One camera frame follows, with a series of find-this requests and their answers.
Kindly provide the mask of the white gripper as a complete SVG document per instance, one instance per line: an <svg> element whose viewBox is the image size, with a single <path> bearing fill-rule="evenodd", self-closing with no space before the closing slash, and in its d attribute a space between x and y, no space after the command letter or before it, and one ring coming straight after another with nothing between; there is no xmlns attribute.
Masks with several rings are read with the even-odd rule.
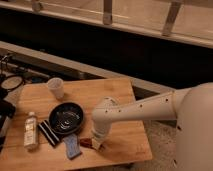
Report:
<svg viewBox="0 0 213 171"><path fill-rule="evenodd" d="M106 139L107 135L106 134L102 134L99 132L96 132L95 130L92 131L92 147L96 150L98 150L102 143L105 139Z"/></svg>

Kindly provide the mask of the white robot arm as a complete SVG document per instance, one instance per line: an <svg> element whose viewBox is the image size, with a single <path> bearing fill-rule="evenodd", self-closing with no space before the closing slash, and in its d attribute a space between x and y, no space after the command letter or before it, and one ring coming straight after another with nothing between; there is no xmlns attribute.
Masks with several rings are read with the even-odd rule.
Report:
<svg viewBox="0 0 213 171"><path fill-rule="evenodd" d="M100 148L112 123L135 120L176 120L174 171L213 171L213 83L124 105L104 98L92 112L92 146Z"/></svg>

